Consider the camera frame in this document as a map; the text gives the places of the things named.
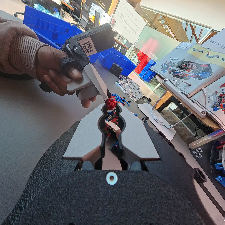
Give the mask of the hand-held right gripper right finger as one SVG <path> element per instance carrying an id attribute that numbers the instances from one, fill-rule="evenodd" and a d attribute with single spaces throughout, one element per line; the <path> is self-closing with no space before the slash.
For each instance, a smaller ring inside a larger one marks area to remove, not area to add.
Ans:
<path id="1" fill-rule="evenodd" d="M 121 104 L 117 104 L 116 114 L 121 130 L 118 136 L 118 159 L 129 165 L 134 162 L 159 160 L 159 153 L 142 120 Z"/>

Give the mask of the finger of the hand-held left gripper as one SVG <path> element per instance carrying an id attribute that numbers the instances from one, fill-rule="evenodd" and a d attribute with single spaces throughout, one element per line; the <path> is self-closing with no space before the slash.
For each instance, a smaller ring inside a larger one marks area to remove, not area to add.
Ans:
<path id="1" fill-rule="evenodd" d="M 108 99 L 108 89 L 106 84 L 98 74 L 97 70 L 91 63 L 89 63 L 84 67 L 84 71 L 87 73 L 88 77 L 90 78 L 100 95 L 103 97 L 104 101 L 106 101 Z"/>
<path id="2" fill-rule="evenodd" d="M 77 90 L 77 97 L 79 100 L 90 99 L 97 95 L 101 95 L 100 92 L 102 91 L 101 86 L 96 87 L 95 85 L 89 85 L 84 88 Z"/>

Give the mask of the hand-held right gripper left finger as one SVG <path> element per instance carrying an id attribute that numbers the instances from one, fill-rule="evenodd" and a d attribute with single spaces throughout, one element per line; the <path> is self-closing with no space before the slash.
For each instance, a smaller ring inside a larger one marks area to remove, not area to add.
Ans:
<path id="1" fill-rule="evenodd" d="M 106 103 L 102 103 L 83 119 L 63 155 L 65 160 L 89 161 L 96 170 L 102 170 L 105 157 Z"/>

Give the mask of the red brick connector piece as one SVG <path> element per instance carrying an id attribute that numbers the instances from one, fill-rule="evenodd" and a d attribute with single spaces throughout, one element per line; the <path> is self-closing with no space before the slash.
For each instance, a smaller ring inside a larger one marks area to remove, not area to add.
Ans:
<path id="1" fill-rule="evenodd" d="M 117 105 L 117 101 L 115 100 L 115 98 L 108 98 L 106 101 L 106 109 L 107 110 L 114 110 L 116 108 Z"/>

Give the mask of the toy brick race car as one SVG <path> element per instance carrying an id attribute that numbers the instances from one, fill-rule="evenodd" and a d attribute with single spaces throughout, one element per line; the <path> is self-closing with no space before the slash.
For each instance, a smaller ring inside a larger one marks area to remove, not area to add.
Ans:
<path id="1" fill-rule="evenodd" d="M 119 146 L 118 138 L 117 138 L 117 131 L 120 128 L 118 126 L 118 116 L 116 113 L 116 108 L 113 110 L 107 110 L 105 115 L 105 126 L 103 128 L 103 133 L 105 134 L 105 141 L 113 143 L 110 151 L 117 157 L 117 149 Z"/>

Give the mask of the person's left forearm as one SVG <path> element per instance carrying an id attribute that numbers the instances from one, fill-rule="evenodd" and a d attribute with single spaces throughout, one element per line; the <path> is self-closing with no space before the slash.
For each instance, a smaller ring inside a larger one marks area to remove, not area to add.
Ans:
<path id="1" fill-rule="evenodd" d="M 0 71 L 7 74 L 28 74 L 39 80 L 36 56 L 41 47 L 36 33 L 25 24 L 0 18 Z"/>

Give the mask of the black desk power box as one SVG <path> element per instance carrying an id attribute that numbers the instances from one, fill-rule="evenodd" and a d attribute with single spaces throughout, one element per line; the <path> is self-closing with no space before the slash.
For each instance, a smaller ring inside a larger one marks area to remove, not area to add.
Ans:
<path id="1" fill-rule="evenodd" d="M 109 71 L 114 74 L 116 77 L 119 77 L 121 72 L 123 71 L 123 68 L 119 66 L 116 63 L 113 63 L 112 66 L 110 67 Z"/>

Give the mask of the person's left hand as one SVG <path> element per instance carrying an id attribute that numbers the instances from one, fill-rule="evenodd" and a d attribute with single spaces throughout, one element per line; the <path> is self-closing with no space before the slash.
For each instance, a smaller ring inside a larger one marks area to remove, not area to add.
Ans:
<path id="1" fill-rule="evenodd" d="M 75 92 L 67 90 L 67 84 L 73 79 L 81 80 L 83 75 L 75 67 L 68 66 L 67 78 L 60 69 L 60 60 L 67 54 L 51 46 L 41 47 L 36 55 L 36 74 L 40 82 L 45 81 L 48 87 L 60 96 L 73 95 Z"/>

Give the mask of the black office chair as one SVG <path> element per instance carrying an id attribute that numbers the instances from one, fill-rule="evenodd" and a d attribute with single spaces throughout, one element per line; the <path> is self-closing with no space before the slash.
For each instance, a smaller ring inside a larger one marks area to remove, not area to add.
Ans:
<path id="1" fill-rule="evenodd" d="M 82 0 L 71 0 L 70 3 L 73 8 L 70 16 L 76 22 L 76 26 L 80 26 L 84 31 L 93 28 L 89 19 L 90 7 Z"/>

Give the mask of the white book stand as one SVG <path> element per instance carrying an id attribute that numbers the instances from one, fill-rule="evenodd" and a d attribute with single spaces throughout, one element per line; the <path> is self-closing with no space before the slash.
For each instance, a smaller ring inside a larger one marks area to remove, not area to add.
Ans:
<path id="1" fill-rule="evenodd" d="M 204 85 L 196 86 L 194 85 L 194 82 L 186 82 L 186 84 L 189 85 L 185 86 L 187 90 L 181 90 L 178 88 L 178 86 L 175 85 L 175 83 L 181 81 L 175 81 L 170 79 L 163 80 L 160 75 L 157 75 L 157 77 L 159 77 L 160 84 L 170 94 L 172 94 L 172 97 L 175 97 L 176 100 L 186 105 L 186 107 L 191 111 L 190 114 L 188 114 L 187 112 L 185 113 L 187 116 L 184 119 L 189 116 L 195 115 L 202 122 L 204 122 L 204 124 L 206 124 L 208 120 L 212 122 L 213 124 L 208 124 L 208 126 L 210 126 L 211 128 L 222 129 L 222 131 L 224 131 L 223 127 L 221 127 L 217 122 L 215 122 L 215 119 L 210 119 L 210 117 L 208 116 L 209 113 L 206 112 L 206 106 L 200 106 L 200 103 L 195 103 L 191 100 L 191 97 L 193 97 L 196 93 L 199 93 L 200 91 L 202 91 L 202 94 L 206 93 Z M 156 109 L 156 105 L 165 96 L 165 94 L 166 93 L 164 93 L 153 106 L 144 103 L 139 104 L 138 108 L 145 114 L 146 117 L 149 117 L 149 120 L 159 131 L 164 133 L 168 140 L 172 140 L 172 138 L 175 136 L 174 126 L 176 126 L 177 124 L 170 125 Z"/>

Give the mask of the whiteboard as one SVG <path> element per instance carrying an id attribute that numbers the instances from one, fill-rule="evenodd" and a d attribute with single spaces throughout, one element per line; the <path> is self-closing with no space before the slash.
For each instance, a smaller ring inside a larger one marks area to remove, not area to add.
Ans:
<path id="1" fill-rule="evenodd" d="M 120 0 L 113 14 L 111 26 L 114 31 L 134 45 L 147 22 L 127 0 Z"/>

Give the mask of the pile of blue pins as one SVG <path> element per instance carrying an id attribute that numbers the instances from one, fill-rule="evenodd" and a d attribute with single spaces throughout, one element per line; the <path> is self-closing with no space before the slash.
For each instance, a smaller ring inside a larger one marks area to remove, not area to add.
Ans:
<path id="1" fill-rule="evenodd" d="M 115 101 L 120 102 L 122 105 L 125 105 L 125 102 L 126 102 L 125 97 L 120 97 L 117 94 L 111 94 L 111 98 L 114 98 Z"/>

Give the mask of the stack of red blue bins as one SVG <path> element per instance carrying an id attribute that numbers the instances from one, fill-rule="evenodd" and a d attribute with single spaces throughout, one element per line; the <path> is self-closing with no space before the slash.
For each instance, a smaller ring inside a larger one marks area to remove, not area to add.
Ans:
<path id="1" fill-rule="evenodd" d="M 137 59 L 138 62 L 134 72 L 137 73 L 143 81 L 149 83 L 153 77 L 156 76 L 156 73 L 151 70 L 156 62 L 141 51 L 137 53 Z"/>

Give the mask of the toy car set box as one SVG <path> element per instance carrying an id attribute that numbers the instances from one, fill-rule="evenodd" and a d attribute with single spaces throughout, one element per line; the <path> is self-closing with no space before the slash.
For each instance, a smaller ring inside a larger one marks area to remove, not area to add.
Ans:
<path id="1" fill-rule="evenodd" d="M 225 198 L 225 131 L 219 129 L 189 144 L 191 154 Z"/>

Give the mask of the instruction booklet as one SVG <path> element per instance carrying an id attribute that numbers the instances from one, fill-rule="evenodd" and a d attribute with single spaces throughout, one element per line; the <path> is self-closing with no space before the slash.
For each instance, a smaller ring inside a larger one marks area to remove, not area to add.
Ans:
<path id="1" fill-rule="evenodd" d="M 182 42 L 152 70 L 193 113 L 225 130 L 225 29 L 201 45 Z"/>

